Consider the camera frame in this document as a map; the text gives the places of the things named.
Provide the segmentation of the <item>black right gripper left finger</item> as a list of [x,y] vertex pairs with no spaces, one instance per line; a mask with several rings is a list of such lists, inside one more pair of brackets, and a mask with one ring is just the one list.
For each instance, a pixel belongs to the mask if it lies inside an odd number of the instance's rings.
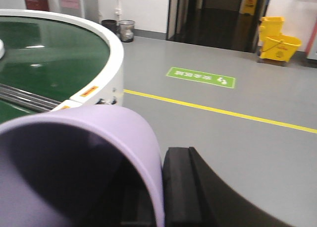
[[100,220],[102,227],[155,226],[148,190],[128,160],[121,162],[103,194]]

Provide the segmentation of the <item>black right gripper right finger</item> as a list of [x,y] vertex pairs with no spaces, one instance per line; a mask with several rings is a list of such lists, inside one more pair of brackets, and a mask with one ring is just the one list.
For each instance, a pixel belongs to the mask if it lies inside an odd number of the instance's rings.
[[193,147],[170,147],[163,163],[165,226],[286,227],[227,185]]

